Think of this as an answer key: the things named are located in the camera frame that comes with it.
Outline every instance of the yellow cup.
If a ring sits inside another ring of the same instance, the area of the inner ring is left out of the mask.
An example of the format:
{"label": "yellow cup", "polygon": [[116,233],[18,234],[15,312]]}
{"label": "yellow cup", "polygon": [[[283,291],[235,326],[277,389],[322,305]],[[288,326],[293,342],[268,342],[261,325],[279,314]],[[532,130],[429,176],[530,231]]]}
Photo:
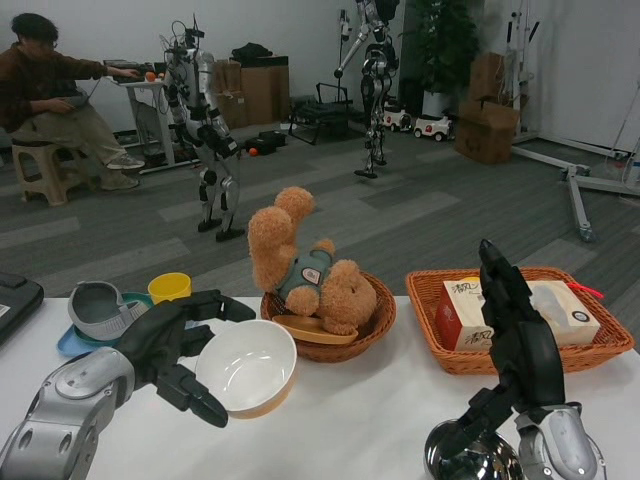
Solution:
{"label": "yellow cup", "polygon": [[175,300],[191,295],[191,277],[184,273],[165,273],[154,278],[147,287],[154,305],[164,300]]}

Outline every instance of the white toy car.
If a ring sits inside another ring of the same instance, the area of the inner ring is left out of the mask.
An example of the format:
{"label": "white toy car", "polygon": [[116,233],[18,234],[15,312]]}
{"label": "white toy car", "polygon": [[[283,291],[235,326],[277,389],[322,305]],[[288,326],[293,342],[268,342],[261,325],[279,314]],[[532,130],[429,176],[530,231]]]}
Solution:
{"label": "white toy car", "polygon": [[413,133],[416,138],[425,135],[435,138],[436,142],[441,142],[449,138],[453,122],[448,117],[432,117],[430,115],[420,115],[416,120]]}
{"label": "white toy car", "polygon": [[384,126],[390,127],[392,132],[407,132],[411,130],[411,115],[403,108],[387,104],[384,107]]}

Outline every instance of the potted plant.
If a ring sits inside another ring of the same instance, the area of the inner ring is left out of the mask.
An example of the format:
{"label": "potted plant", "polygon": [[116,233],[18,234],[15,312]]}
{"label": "potted plant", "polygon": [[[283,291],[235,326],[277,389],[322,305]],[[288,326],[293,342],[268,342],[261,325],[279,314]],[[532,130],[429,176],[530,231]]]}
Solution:
{"label": "potted plant", "polygon": [[465,0],[416,0],[416,10],[425,90],[422,113],[441,117],[453,96],[469,84],[478,53],[476,25]]}

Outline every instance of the gray carpet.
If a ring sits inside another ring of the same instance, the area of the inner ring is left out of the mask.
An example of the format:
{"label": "gray carpet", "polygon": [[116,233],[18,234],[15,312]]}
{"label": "gray carpet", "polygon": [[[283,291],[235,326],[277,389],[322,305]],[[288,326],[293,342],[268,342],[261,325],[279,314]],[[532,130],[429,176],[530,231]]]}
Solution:
{"label": "gray carpet", "polygon": [[[479,240],[488,237],[513,262],[559,267],[601,290],[640,338],[640,210],[618,196],[584,193],[599,235],[598,243],[584,244],[553,167],[518,157],[485,166],[456,154],[451,144],[390,134],[388,167],[379,179],[362,180],[352,174],[365,155],[361,140],[289,143],[274,155],[243,159],[238,225],[283,187],[304,186],[316,195],[318,211],[304,224],[301,244],[333,238],[339,256],[357,260],[399,295],[406,294],[410,271],[477,267]],[[601,163],[545,142],[527,148]],[[68,205],[49,208],[44,199],[20,200],[7,162],[0,168],[0,270],[39,281],[48,296],[94,279],[145,291],[169,271],[191,275],[198,289],[258,295],[246,239],[217,244],[213,233],[197,233],[196,175],[188,168],[147,175],[129,192],[78,188]]]}

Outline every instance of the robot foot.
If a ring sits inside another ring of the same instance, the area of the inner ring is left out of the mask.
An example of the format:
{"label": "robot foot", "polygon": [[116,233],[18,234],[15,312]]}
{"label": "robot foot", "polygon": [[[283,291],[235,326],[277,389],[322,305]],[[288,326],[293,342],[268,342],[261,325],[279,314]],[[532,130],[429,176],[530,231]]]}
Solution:
{"label": "robot foot", "polygon": [[378,176],[375,173],[369,172],[367,170],[356,170],[353,173],[355,173],[359,177],[365,177],[365,178],[370,178],[370,179],[378,178]]}
{"label": "robot foot", "polygon": [[242,228],[229,228],[228,230],[220,230],[216,233],[216,242],[226,242],[233,238],[238,238],[244,235]]}
{"label": "robot foot", "polygon": [[198,224],[198,231],[200,233],[208,232],[209,230],[219,227],[220,225],[222,225],[222,219],[220,218],[211,218],[208,221],[203,220]]}

